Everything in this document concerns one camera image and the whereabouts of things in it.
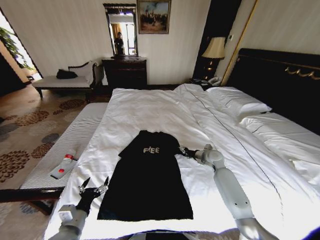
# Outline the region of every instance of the bed frame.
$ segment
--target bed frame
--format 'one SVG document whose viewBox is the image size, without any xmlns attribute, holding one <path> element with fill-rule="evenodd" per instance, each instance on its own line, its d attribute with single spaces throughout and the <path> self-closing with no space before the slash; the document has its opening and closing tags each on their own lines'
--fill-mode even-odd
<svg viewBox="0 0 320 240">
<path fill-rule="evenodd" d="M 320 55 L 242 48 L 226 86 L 320 135 Z"/>
</svg>

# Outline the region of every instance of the telephone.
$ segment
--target telephone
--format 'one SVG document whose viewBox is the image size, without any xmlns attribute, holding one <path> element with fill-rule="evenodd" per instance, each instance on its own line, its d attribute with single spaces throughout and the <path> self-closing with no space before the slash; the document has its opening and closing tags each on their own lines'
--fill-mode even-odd
<svg viewBox="0 0 320 240">
<path fill-rule="evenodd" d="M 209 80 L 208 80 L 208 83 L 209 83 L 212 87 L 220 86 L 220 84 L 221 84 L 220 77 L 215 76 L 215 77 L 209 79 Z"/>
</svg>

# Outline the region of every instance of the white duvet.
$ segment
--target white duvet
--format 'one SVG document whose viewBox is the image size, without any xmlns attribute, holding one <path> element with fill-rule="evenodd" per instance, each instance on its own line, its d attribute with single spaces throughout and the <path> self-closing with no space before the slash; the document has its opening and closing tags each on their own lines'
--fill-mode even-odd
<svg viewBox="0 0 320 240">
<path fill-rule="evenodd" d="M 215 145 L 247 194 L 257 220 L 278 238 L 302 239 L 319 226 L 319 193 L 252 133 L 219 112 L 207 92 L 183 84 L 175 91 L 113 91 L 99 127 L 61 194 L 45 239 L 58 232 L 61 206 L 79 202 L 78 186 L 88 177 L 91 179 L 87 187 L 100 186 L 107 176 L 112 177 L 120 159 L 118 154 L 140 130 L 171 134 L 181 145 L 193 150 L 203 149 L 205 144 Z M 117 238 L 155 229 L 220 233 L 235 228 L 215 185 L 212 169 L 181 155 L 176 155 L 176 159 L 193 220 L 97 220 L 101 196 L 91 205 L 81 239 Z"/>
</svg>

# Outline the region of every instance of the black bag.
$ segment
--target black bag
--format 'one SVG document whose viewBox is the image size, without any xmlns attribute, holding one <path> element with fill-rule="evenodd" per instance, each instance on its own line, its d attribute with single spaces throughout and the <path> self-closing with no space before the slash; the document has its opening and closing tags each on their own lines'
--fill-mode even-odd
<svg viewBox="0 0 320 240">
<path fill-rule="evenodd" d="M 74 71 L 66 71 L 63 69 L 59 69 L 56 74 L 57 79 L 74 79 L 78 77 L 78 75 Z"/>
<path fill-rule="evenodd" d="M 179 143 L 163 132 L 140 131 L 119 154 L 98 220 L 193 219 L 175 158 Z"/>
</svg>

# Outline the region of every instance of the mirror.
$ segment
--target mirror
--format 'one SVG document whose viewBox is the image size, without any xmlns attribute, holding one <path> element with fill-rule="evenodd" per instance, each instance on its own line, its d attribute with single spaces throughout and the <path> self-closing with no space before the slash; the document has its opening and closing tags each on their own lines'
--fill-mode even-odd
<svg viewBox="0 0 320 240">
<path fill-rule="evenodd" d="M 135 4 L 103 4 L 111 38 L 113 56 L 137 57 Z"/>
</svg>

